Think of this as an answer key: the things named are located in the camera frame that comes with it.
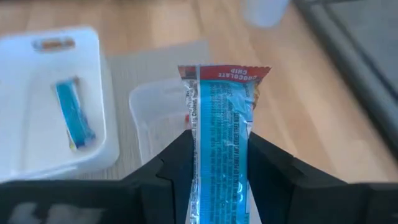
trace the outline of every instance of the gray placemat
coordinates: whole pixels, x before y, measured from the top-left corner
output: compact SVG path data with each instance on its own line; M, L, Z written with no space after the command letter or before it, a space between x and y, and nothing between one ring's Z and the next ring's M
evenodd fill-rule
M107 58L112 75L120 156L112 167L78 178L122 179L139 168L141 159L137 131L129 109L131 90L143 83L177 78L179 64L206 63L208 60L205 41Z

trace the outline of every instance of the white container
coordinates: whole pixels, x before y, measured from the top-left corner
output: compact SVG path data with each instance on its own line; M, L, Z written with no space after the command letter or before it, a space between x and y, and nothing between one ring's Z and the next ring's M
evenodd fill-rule
M285 14L289 0L245 0L243 16L258 27L272 27L279 23Z
M54 52L38 40L72 38L75 47ZM0 40L0 182L60 178L103 169L119 156L112 81L90 28L15 35ZM96 133L90 147L69 148L54 84L79 78L79 99Z
M185 131L185 89L179 78L152 82L133 89L129 101L145 164Z

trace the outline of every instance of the blue wrapper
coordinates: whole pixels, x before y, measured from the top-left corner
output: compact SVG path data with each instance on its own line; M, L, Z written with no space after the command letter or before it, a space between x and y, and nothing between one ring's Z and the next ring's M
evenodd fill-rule
M191 223L249 223L248 138L269 67L180 66L194 138Z
M72 149L87 146L95 140L95 133L88 126L86 115L80 107L76 85L76 78L55 84L55 91L65 118Z

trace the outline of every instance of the wooden floor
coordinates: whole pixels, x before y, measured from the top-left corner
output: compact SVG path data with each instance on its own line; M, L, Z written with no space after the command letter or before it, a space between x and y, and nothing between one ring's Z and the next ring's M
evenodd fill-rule
M87 24L108 55L198 39L214 63L271 65L254 131L349 182L398 180L395 160L293 6L273 29L247 26L240 0L0 2L0 35Z

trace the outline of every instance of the white cup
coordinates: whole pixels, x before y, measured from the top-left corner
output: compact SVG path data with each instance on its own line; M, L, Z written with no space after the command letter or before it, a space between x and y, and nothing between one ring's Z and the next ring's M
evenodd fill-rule
M243 16L258 27L272 27L279 23L289 0L244 0Z

